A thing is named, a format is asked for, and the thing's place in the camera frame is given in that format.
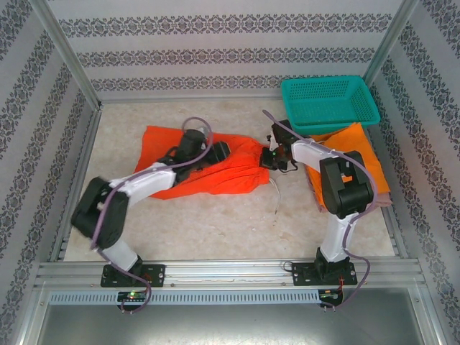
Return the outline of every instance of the orange cloth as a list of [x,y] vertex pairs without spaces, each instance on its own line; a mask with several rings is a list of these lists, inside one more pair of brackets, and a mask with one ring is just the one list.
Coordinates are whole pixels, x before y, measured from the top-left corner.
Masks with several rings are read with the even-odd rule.
[[[369,140],[367,140],[361,124],[352,124],[350,127],[342,129],[341,131],[324,135],[312,135],[311,137],[317,142],[325,140],[322,144],[330,149],[336,149],[342,152],[358,151],[361,153],[364,166],[375,179],[379,194],[390,192],[390,187],[388,187],[388,183],[383,175],[382,166],[375,156],[374,150]],[[320,205],[325,206],[320,173],[311,167],[307,167],[307,171],[316,194],[316,199]]]
[[[180,129],[148,126],[135,172],[149,167],[171,147],[178,146],[182,135]],[[193,171],[187,180],[151,196],[170,199],[195,193],[242,194],[269,182],[268,169],[259,167],[263,146],[258,141],[241,135],[214,133],[213,142],[226,142],[230,147],[231,154],[223,162]]]

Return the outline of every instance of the teal basket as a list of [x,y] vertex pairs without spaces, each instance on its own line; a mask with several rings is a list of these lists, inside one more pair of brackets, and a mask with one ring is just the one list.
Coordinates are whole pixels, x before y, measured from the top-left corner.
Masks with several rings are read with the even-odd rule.
[[380,115],[361,77],[289,79],[281,83],[282,99],[294,131],[325,134],[361,122],[378,124]]

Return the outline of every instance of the purple wire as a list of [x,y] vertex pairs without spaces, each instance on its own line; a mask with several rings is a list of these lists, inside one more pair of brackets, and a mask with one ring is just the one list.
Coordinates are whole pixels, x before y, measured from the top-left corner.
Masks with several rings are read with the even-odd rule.
[[[127,178],[126,180],[122,181],[120,184],[116,185],[112,190],[111,192],[107,195],[107,198],[106,198],[106,201],[103,205],[103,208],[102,208],[102,211],[101,213],[99,214],[99,218],[98,218],[98,221],[96,223],[96,228],[94,229],[94,234],[93,234],[93,238],[91,240],[91,250],[92,249],[95,249],[97,247],[97,240],[98,240],[98,237],[99,237],[99,234],[101,233],[101,227],[102,227],[102,223],[104,222],[104,218],[106,216],[106,213],[107,213],[107,208],[112,200],[112,198],[114,197],[115,193],[117,192],[118,189],[120,189],[121,187],[123,187],[126,183],[128,183],[129,181],[132,181],[140,176],[143,176],[143,175],[146,175],[146,174],[150,174],[154,171],[162,171],[162,170],[166,170],[166,169],[175,169],[177,167],[185,167],[187,165],[191,165],[193,163],[196,163],[197,161],[199,161],[200,159],[202,159],[204,156],[206,156],[209,152],[209,150],[211,149],[212,147],[212,144],[213,144],[213,132],[212,132],[212,128],[211,128],[211,125],[204,119],[202,119],[201,117],[197,117],[197,116],[193,116],[193,117],[189,117],[188,119],[186,119],[183,123],[182,123],[182,130],[185,129],[185,125],[190,121],[190,120],[199,120],[201,121],[205,127],[208,129],[208,145],[206,146],[206,148],[204,149],[204,151],[202,153],[199,154],[199,156],[197,156],[196,158],[193,158],[192,160],[189,160],[187,162],[184,162],[184,163],[178,163],[178,164],[174,164],[174,165],[165,165],[165,166],[162,166],[162,167],[153,167],[152,169],[145,169],[145,170],[142,170],[142,171],[139,171],[138,173],[135,173],[133,174],[133,176],[130,176],[129,178]],[[142,279],[141,277],[137,277],[136,275],[133,275],[132,273],[129,273],[125,270],[123,270],[120,266],[118,266],[117,264],[114,264],[103,252],[102,250],[98,249],[97,252],[99,253],[99,255],[101,255],[113,268],[115,268],[116,270],[120,271],[121,273],[123,273],[124,275],[127,275],[128,277],[131,277],[135,280],[138,280],[142,283],[145,284],[146,288],[147,288],[147,292],[148,292],[148,297],[145,298],[145,301],[143,304],[141,304],[138,308],[136,308],[135,310],[132,310],[130,311],[129,313],[130,314],[133,314],[133,313],[137,313],[138,311],[141,311],[141,309],[143,309],[147,304],[148,302],[150,301],[150,297],[152,295],[152,287],[150,286],[149,282],[147,282],[145,279]],[[121,311],[122,313],[125,312],[125,310],[123,309],[123,305],[124,305],[124,302],[121,304]]]
[[366,211],[362,212],[362,213],[358,213],[358,215],[356,215],[355,217],[353,217],[348,226],[346,227],[346,230],[345,230],[345,235],[344,235],[344,239],[342,240],[342,249],[344,250],[345,254],[347,254],[349,257],[353,257],[354,259],[359,259],[359,260],[362,260],[364,262],[366,262],[366,272],[364,273],[361,281],[358,283],[358,285],[356,286],[356,288],[354,289],[353,293],[344,301],[342,302],[337,308],[341,308],[342,306],[346,305],[352,298],[355,297],[355,295],[358,293],[358,290],[361,288],[361,286],[364,284],[364,282],[366,281],[367,277],[369,276],[369,273],[371,271],[371,263],[370,261],[365,258],[365,257],[360,257],[359,255],[355,255],[355,254],[352,254],[350,253],[347,249],[346,249],[346,239],[348,238],[348,235],[351,231],[351,225],[357,221],[358,219],[360,219],[361,217],[365,216],[366,214],[368,214],[369,212],[373,211],[374,210],[374,207],[375,207],[375,204],[377,202],[377,193],[378,193],[378,189],[377,189],[377,184],[374,180],[374,178],[372,177],[372,175],[370,174],[369,171],[367,171],[366,167],[363,166],[361,163],[357,162],[356,160],[354,160],[353,158],[350,158],[346,155],[344,155],[343,153],[341,152],[337,152],[336,150],[334,149],[328,149],[327,147],[321,145],[321,144],[318,144],[317,142],[315,142],[313,139],[309,139],[309,138],[304,138],[302,136],[300,136],[299,134],[295,133],[292,129],[286,127],[284,124],[282,124],[281,122],[279,122],[278,120],[276,120],[273,115],[271,115],[271,113],[269,113],[268,111],[266,110],[262,110],[262,113],[264,113],[264,115],[266,117],[268,117],[270,120],[272,120],[274,123],[276,123],[278,126],[280,126],[281,128],[283,128],[285,131],[288,131],[289,133],[291,133],[293,136],[297,137],[298,139],[302,140],[303,142],[306,142],[307,144],[310,144],[312,147],[315,147],[317,149],[319,149],[320,151],[322,152],[325,152],[325,153],[334,153],[335,155],[339,156],[340,158],[344,158],[345,160],[348,160],[350,163],[356,165],[359,169],[361,169],[363,171],[364,174],[366,174],[366,176],[369,178],[369,181],[371,183],[371,186],[372,186],[372,190],[374,192],[374,195],[373,195],[373,198],[372,198],[372,202],[370,203],[370,206],[366,209]]

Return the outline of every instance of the purple cable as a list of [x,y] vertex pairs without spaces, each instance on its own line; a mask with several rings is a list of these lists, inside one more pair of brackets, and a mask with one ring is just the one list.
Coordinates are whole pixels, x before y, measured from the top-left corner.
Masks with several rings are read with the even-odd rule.
[[[92,249],[95,249],[97,247],[97,240],[98,240],[98,237],[99,237],[99,234],[101,233],[101,227],[102,227],[102,223],[104,222],[104,218],[106,216],[106,213],[107,213],[107,208],[112,200],[112,198],[114,197],[115,195],[115,192],[117,192],[118,189],[120,189],[121,187],[123,187],[126,183],[128,183],[129,181],[132,181],[140,176],[143,176],[143,175],[146,175],[146,174],[150,174],[154,171],[161,171],[161,170],[166,170],[166,169],[175,169],[177,167],[185,167],[187,165],[190,165],[190,164],[193,164],[193,163],[196,163],[197,161],[199,161],[200,159],[202,159],[204,156],[206,156],[209,152],[209,150],[211,149],[211,146],[213,144],[213,132],[212,132],[212,129],[211,129],[211,125],[204,119],[202,119],[201,117],[197,117],[197,116],[193,116],[193,117],[189,117],[188,119],[186,119],[183,123],[182,123],[182,130],[184,131],[185,129],[185,125],[190,121],[190,120],[199,120],[201,121],[205,127],[208,129],[208,145],[206,146],[206,148],[204,149],[204,151],[202,153],[199,154],[199,156],[197,156],[196,158],[193,158],[192,160],[189,160],[188,162],[184,162],[184,163],[178,163],[178,164],[174,164],[174,165],[165,165],[165,166],[162,166],[162,167],[153,167],[152,169],[145,169],[145,170],[142,170],[142,171],[139,171],[138,173],[136,174],[133,174],[133,176],[130,176],[129,178],[127,178],[126,180],[124,180],[123,182],[121,182],[120,184],[116,185],[112,190],[111,192],[107,195],[107,198],[106,198],[106,201],[103,205],[103,208],[102,208],[102,211],[101,213],[99,214],[99,218],[98,218],[98,221],[96,223],[96,228],[94,229],[94,234],[93,234],[93,238],[92,238],[92,241],[91,241],[91,250]],[[141,311],[141,309],[143,309],[147,304],[148,302],[150,301],[150,296],[152,295],[152,287],[150,286],[149,282],[147,282],[145,279],[142,279],[141,277],[137,277],[136,275],[133,275],[132,273],[129,273],[125,270],[123,270],[120,266],[118,266],[117,264],[114,264],[113,262],[110,261],[110,259],[102,252],[102,250],[100,249],[97,249],[97,252],[99,253],[99,255],[101,255],[113,268],[115,268],[116,270],[120,271],[121,273],[123,273],[124,275],[127,275],[128,277],[131,277],[131,278],[134,278],[142,283],[145,284],[146,288],[147,288],[147,291],[148,291],[148,297],[145,298],[145,301],[143,304],[141,304],[138,308],[136,308],[135,310],[132,310],[130,311],[129,313],[130,314],[133,314],[133,313],[137,313],[138,311]],[[125,312],[125,310],[123,309],[123,305],[124,305],[124,302],[121,304],[121,311],[122,313]]]
[[369,273],[371,271],[371,263],[368,259],[366,259],[365,257],[360,257],[359,255],[355,255],[355,254],[352,254],[350,253],[347,249],[346,249],[346,239],[348,238],[348,235],[351,231],[351,225],[357,221],[358,219],[360,219],[361,217],[363,217],[364,215],[368,214],[369,212],[373,211],[374,210],[374,207],[375,207],[375,203],[377,202],[377,193],[378,193],[378,189],[377,189],[377,184],[375,183],[375,180],[374,178],[372,177],[372,175],[370,174],[369,171],[367,171],[366,167],[363,166],[361,163],[357,162],[356,160],[354,160],[353,158],[350,158],[346,155],[344,155],[343,153],[341,152],[337,152],[336,150],[334,149],[328,149],[327,147],[321,145],[321,144],[318,144],[317,142],[315,142],[313,139],[309,139],[309,138],[304,138],[302,136],[300,136],[299,134],[295,133],[292,129],[286,127],[284,124],[282,124],[281,122],[279,122],[278,120],[276,120],[273,115],[271,115],[271,113],[269,113],[268,111],[266,110],[262,110],[262,113],[264,113],[264,115],[266,117],[268,117],[270,120],[272,120],[274,123],[276,123],[278,126],[280,126],[281,128],[283,128],[285,131],[288,131],[289,133],[291,133],[293,136],[297,137],[298,139],[306,142],[307,144],[310,144],[311,146],[319,149],[320,151],[322,152],[325,152],[325,153],[334,153],[335,155],[339,156],[340,158],[344,158],[345,160],[348,160],[350,163],[356,165],[359,169],[361,169],[363,171],[364,174],[366,174],[366,176],[369,178],[369,181],[371,183],[371,186],[372,186],[372,191],[374,192],[374,195],[373,195],[373,198],[372,198],[372,202],[370,203],[370,206],[366,209],[366,211],[364,211],[363,213],[359,213],[357,216],[355,216],[354,218],[351,219],[351,221],[349,222],[348,226],[346,227],[346,230],[345,230],[345,235],[344,235],[344,239],[342,241],[342,248],[345,252],[345,254],[347,254],[349,257],[353,257],[354,259],[359,259],[359,260],[362,260],[364,262],[366,262],[366,265],[367,265],[367,268],[366,268],[366,272],[364,273],[361,281],[358,283],[358,285],[356,286],[356,288],[354,289],[353,293],[344,301],[342,302],[340,305],[337,306],[337,308],[341,308],[343,305],[346,305],[352,298],[354,298],[354,296],[357,294],[358,290],[361,288],[361,286],[364,284],[364,282],[366,281],[367,277],[369,276]]

